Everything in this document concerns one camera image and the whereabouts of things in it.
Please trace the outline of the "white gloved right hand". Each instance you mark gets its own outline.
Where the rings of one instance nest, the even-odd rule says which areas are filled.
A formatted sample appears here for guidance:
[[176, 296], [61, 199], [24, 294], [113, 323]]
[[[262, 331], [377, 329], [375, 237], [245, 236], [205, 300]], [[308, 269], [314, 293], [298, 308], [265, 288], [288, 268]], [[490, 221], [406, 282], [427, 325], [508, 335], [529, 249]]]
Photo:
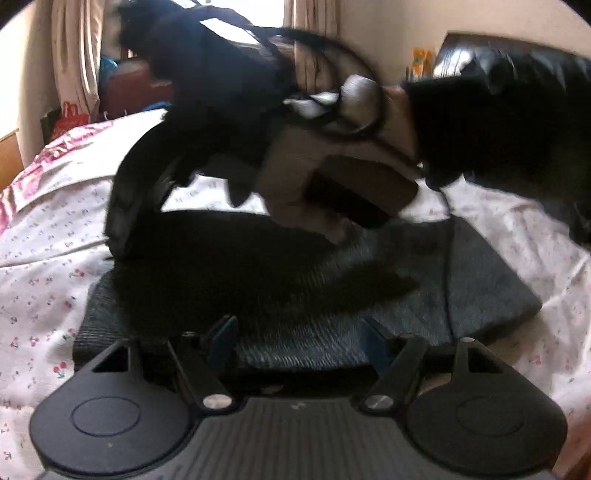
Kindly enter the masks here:
[[367, 201], [396, 217], [418, 194], [417, 176], [403, 164], [417, 161], [416, 134], [409, 95], [402, 85], [379, 87], [352, 75], [344, 85], [346, 119], [363, 122], [385, 95], [386, 123], [375, 141], [337, 144], [304, 127], [280, 132], [267, 151], [256, 180], [256, 193], [266, 211], [283, 227], [321, 234], [339, 243], [349, 234], [353, 219], [346, 216], [345, 199], [312, 181], [317, 175], [332, 187], [342, 186], [352, 200]]

